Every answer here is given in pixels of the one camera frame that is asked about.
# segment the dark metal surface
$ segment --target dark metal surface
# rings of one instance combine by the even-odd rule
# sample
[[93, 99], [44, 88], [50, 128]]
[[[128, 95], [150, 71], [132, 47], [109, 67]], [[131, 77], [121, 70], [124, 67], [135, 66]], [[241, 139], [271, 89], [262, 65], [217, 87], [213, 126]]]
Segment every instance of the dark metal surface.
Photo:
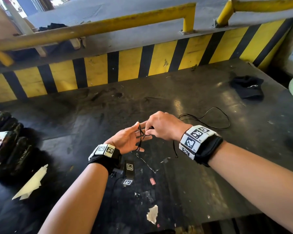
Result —
[[[243, 75], [264, 79], [262, 102], [241, 100], [229, 87], [232, 77]], [[26, 133], [37, 138], [40, 148], [27, 175], [0, 184], [0, 234], [37, 233], [86, 167], [89, 154], [118, 130], [147, 120], [158, 110], [202, 116], [213, 106], [231, 119], [229, 129], [217, 130], [225, 140], [293, 171], [293, 96], [239, 59], [0, 105], [0, 110], [9, 110], [25, 127], [34, 129]], [[219, 127], [227, 123], [217, 110], [203, 121]], [[122, 187], [118, 180], [113, 189], [117, 178], [109, 178], [94, 233], [147, 233], [259, 212], [212, 169], [180, 151], [179, 158], [160, 163], [174, 157], [172, 142], [154, 138], [142, 147], [146, 152], [140, 156], [160, 170], [154, 174], [133, 153], [125, 155], [135, 161], [134, 184]], [[11, 200], [30, 174], [47, 163], [42, 186], [27, 200]], [[151, 185], [150, 178], [156, 185]], [[146, 219], [155, 204], [160, 228]]]

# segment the yellow and black striped wall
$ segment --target yellow and black striped wall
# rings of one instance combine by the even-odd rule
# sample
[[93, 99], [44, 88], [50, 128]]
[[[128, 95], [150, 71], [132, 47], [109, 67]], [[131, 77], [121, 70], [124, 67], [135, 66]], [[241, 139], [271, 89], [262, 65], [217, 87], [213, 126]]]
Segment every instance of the yellow and black striped wall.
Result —
[[265, 69], [293, 18], [0, 73], [0, 103], [233, 58]]

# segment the red debris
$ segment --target red debris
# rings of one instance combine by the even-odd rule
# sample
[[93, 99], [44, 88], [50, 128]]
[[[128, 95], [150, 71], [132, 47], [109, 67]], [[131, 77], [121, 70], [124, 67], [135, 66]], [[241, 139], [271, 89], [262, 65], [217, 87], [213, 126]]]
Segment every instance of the red debris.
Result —
[[156, 184], [156, 182], [154, 181], [154, 178], [150, 178], [150, 182], [151, 182], [152, 185]]

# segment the wristband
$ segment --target wristband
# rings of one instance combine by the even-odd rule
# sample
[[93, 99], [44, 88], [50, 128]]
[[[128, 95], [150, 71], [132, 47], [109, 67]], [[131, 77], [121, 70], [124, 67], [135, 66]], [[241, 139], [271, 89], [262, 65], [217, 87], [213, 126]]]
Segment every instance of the wristband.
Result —
[[88, 164], [99, 163], [104, 166], [109, 175], [119, 166], [121, 152], [110, 144], [99, 144], [88, 158]]
[[209, 167], [208, 161], [223, 142], [215, 131], [197, 125], [188, 129], [181, 138], [179, 149], [192, 160]]

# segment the left hand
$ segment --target left hand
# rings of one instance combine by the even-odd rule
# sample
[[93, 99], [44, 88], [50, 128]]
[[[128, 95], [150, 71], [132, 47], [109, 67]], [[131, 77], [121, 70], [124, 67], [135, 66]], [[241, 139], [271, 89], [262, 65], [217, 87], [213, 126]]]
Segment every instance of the left hand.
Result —
[[[141, 130], [145, 133], [144, 128], [146, 121], [140, 124]], [[152, 139], [152, 136], [145, 136], [143, 141]], [[136, 150], [138, 146], [137, 143], [140, 142], [140, 131], [139, 131], [139, 122], [136, 122], [133, 126], [126, 129], [120, 130], [114, 136], [105, 141], [105, 144], [110, 144], [115, 146], [120, 150], [121, 154], [128, 153], [130, 151]]]

